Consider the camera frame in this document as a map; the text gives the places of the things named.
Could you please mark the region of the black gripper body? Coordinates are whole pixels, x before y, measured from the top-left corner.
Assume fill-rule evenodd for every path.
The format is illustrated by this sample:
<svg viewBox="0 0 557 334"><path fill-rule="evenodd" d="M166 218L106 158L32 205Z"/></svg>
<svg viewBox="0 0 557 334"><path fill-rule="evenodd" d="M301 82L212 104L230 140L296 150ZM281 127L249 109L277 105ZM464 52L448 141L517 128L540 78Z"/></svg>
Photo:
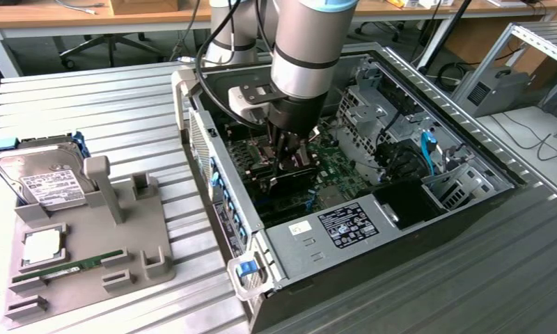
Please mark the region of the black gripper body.
<svg viewBox="0 0 557 334"><path fill-rule="evenodd" d="M328 93L310 99L282 97L270 101L268 112L269 139L278 139L282 133L308 138L317 126Z"/></svg>

